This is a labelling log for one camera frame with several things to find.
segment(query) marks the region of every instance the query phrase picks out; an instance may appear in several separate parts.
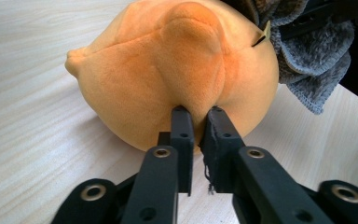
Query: plush toy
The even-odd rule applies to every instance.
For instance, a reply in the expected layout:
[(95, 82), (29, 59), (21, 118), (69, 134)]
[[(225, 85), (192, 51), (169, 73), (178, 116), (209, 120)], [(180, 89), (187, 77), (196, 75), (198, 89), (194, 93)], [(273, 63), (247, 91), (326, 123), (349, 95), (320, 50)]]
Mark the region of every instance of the plush toy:
[(215, 0), (132, 3), (89, 46), (69, 51), (65, 66), (109, 129), (141, 150), (170, 131), (177, 105), (192, 116), (196, 145), (214, 105), (245, 136), (279, 75), (269, 36)]

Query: orange fabric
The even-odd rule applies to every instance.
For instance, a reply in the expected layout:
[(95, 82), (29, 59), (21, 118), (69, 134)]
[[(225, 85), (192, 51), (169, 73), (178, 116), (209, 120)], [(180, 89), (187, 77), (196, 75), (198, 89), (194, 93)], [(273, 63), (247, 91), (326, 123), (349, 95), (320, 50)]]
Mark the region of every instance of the orange fabric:
[(101, 120), (141, 150), (168, 132), (171, 110), (192, 115), (196, 144), (209, 109), (225, 109), (245, 136), (265, 116), (278, 85), (269, 41), (219, 1), (130, 4), (89, 46), (68, 52), (67, 70)]

